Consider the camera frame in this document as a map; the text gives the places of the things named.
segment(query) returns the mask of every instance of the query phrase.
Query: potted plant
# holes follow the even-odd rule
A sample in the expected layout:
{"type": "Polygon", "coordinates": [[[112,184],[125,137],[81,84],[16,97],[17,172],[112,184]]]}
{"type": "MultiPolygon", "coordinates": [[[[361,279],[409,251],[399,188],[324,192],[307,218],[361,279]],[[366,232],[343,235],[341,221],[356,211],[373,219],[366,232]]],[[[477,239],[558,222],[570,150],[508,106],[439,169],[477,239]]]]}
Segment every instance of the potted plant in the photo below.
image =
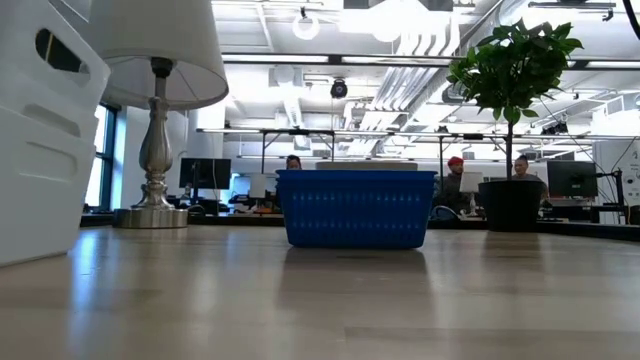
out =
{"type": "Polygon", "coordinates": [[[511,181],[513,127],[522,116],[538,117],[530,109],[534,99],[553,99],[549,91],[560,90],[567,57],[582,48],[580,40],[569,38],[571,28],[571,23],[555,29],[544,23],[527,29],[522,20],[499,26],[450,66],[447,80],[463,89],[465,101],[475,100],[480,111],[493,109],[496,121],[504,117],[508,123],[507,181],[480,184],[491,230],[534,229],[544,187],[539,182],[511,181]]]}

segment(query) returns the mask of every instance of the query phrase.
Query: woman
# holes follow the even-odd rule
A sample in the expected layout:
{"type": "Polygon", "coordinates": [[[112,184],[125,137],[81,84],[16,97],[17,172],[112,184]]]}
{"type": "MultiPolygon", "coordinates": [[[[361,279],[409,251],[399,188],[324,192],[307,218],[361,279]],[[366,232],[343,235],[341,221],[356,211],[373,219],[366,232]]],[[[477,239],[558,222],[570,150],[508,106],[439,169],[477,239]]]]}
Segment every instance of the woman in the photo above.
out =
{"type": "Polygon", "coordinates": [[[300,158],[295,155],[287,156],[287,170],[302,170],[300,158]]]}
{"type": "MultiPolygon", "coordinates": [[[[296,155],[287,156],[287,162],[285,164],[287,170],[302,170],[302,163],[300,162],[300,158],[296,155]]],[[[273,202],[275,208],[280,210],[280,196],[278,196],[278,191],[276,190],[276,198],[273,202]]]]}

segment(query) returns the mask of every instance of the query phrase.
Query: lamp shade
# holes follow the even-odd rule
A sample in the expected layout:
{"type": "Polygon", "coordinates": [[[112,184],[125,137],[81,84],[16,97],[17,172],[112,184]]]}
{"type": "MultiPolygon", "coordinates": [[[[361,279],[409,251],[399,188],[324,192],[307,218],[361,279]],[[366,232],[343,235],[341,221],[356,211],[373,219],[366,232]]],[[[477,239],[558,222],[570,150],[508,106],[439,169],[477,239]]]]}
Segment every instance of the lamp shade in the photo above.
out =
{"type": "Polygon", "coordinates": [[[88,30],[112,70],[108,102],[149,107],[151,57],[174,61],[166,89],[171,110],[212,105],[229,93],[208,0],[93,0],[88,30]]]}

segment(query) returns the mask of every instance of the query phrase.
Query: person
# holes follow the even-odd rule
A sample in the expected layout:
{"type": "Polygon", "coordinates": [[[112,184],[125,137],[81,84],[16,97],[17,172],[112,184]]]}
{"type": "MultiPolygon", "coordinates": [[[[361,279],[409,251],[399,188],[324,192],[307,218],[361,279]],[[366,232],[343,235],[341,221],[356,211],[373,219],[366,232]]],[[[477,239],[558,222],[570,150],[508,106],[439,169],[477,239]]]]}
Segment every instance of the person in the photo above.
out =
{"type": "Polygon", "coordinates": [[[296,155],[287,156],[286,167],[287,170],[302,170],[302,163],[300,162],[300,158],[296,155]]]}
{"type": "Polygon", "coordinates": [[[446,206],[456,214],[460,214],[461,210],[469,212],[471,197],[460,192],[460,181],[462,180],[462,173],[464,173],[464,160],[454,156],[449,159],[447,166],[449,166],[451,172],[440,184],[438,195],[434,199],[434,205],[446,206]]]}
{"type": "MultiPolygon", "coordinates": [[[[289,155],[287,156],[285,167],[287,170],[302,170],[302,162],[300,161],[300,158],[298,156],[289,155]]],[[[280,208],[281,208],[280,194],[278,194],[277,190],[276,190],[275,198],[273,200],[273,207],[275,210],[280,211],[280,208]]]]}
{"type": "Polygon", "coordinates": [[[542,179],[540,179],[536,175],[527,173],[528,169],[529,160],[527,160],[527,157],[525,155],[520,156],[516,159],[516,161],[513,162],[513,170],[515,171],[515,174],[511,178],[513,180],[540,181],[544,185],[544,191],[542,192],[541,200],[549,199],[549,188],[547,187],[547,184],[545,184],[544,181],[542,181],[542,179]]]}

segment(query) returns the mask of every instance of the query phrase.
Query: man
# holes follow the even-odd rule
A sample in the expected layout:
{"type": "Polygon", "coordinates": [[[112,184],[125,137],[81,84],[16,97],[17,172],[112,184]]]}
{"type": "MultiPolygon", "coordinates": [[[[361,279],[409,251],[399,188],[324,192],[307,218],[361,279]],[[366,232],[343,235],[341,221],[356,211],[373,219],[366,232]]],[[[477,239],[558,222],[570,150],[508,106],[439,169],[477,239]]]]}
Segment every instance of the man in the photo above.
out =
{"type": "Polygon", "coordinates": [[[460,181],[464,172],[464,160],[454,156],[447,162],[451,171],[440,184],[440,191],[434,199],[435,205],[446,206],[453,210],[456,214],[460,214],[460,210],[469,212],[469,202],[471,198],[467,194],[460,192],[460,181]]]}
{"type": "Polygon", "coordinates": [[[549,198],[549,188],[547,187],[547,184],[545,184],[544,181],[542,181],[542,179],[540,179],[539,177],[533,174],[528,174],[527,169],[529,169],[529,160],[527,160],[526,156],[522,155],[519,158],[517,158],[516,161],[513,163],[513,170],[516,173],[515,175],[513,175],[512,179],[525,180],[525,181],[540,181],[544,185],[542,199],[547,200],[549,198]]]}

